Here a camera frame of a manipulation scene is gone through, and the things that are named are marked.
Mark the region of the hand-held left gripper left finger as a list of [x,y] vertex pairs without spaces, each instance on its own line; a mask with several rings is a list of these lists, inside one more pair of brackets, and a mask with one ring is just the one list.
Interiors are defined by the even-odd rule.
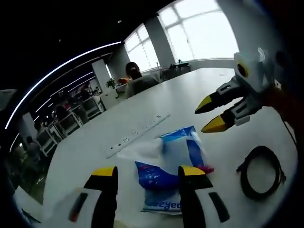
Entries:
[[84,187],[61,199],[44,222],[45,228],[112,228],[117,209],[118,169],[95,170]]

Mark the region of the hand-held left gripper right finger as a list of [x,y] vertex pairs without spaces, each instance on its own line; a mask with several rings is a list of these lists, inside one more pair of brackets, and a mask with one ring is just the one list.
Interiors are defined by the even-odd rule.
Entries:
[[219,228],[230,219],[224,201],[204,171],[182,165],[178,176],[185,228]]

